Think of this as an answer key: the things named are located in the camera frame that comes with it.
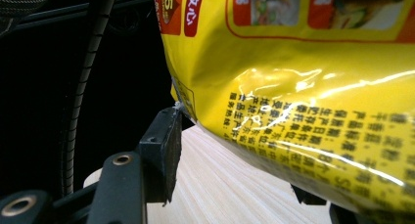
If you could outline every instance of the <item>snack package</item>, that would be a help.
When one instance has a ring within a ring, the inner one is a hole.
[[[251,165],[413,221],[414,1],[155,0],[172,94]]]

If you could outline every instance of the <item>plastic wrapper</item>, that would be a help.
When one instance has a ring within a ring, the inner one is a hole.
[[[415,220],[414,0],[155,5],[172,95],[206,132],[376,222]]]

